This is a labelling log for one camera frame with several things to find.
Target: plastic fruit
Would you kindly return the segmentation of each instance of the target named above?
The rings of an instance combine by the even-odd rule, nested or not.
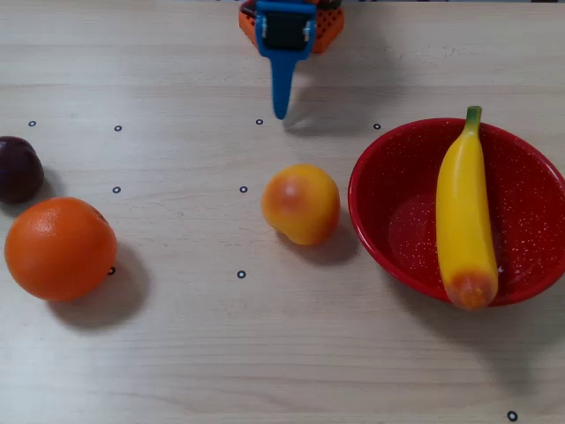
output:
[[[498,291],[485,164],[478,139],[480,114],[479,106],[467,109],[463,132],[443,158],[435,209],[443,286],[455,305],[470,310],[486,307]]]
[[[334,180],[320,168],[298,164],[278,172],[261,198],[265,220],[298,245],[327,239],[340,215]]]
[[[64,301],[96,287],[116,259],[114,231],[84,201],[58,197],[22,213],[12,224],[4,257],[14,280],[38,298]]]
[[[32,145],[18,137],[0,137],[0,201],[28,201],[43,183],[43,167]]]

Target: speckled bowl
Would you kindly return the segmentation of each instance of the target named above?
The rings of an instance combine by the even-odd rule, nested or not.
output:
[[[403,125],[379,137],[351,175],[350,215],[371,256],[403,283],[449,302],[435,240],[435,188],[463,119]],[[482,124],[500,289],[493,306],[531,298],[565,271],[565,181],[535,148]]]

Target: plum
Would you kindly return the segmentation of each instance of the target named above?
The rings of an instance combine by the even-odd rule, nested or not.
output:
[[[29,201],[43,184],[43,167],[32,145],[19,137],[0,137],[0,201]]]

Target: banana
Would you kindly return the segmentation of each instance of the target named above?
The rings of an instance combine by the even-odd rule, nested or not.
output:
[[[441,280],[451,302],[468,310],[486,307],[498,291],[478,139],[481,111],[479,106],[467,109],[463,132],[441,163],[435,204]]]

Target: orange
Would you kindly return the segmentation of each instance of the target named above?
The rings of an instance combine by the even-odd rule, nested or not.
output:
[[[269,181],[261,197],[265,220],[298,245],[327,239],[339,221],[339,192],[334,180],[309,164],[292,165]]]
[[[4,257],[14,280],[38,298],[75,299],[96,287],[116,259],[114,231],[84,201],[57,197],[12,224]]]

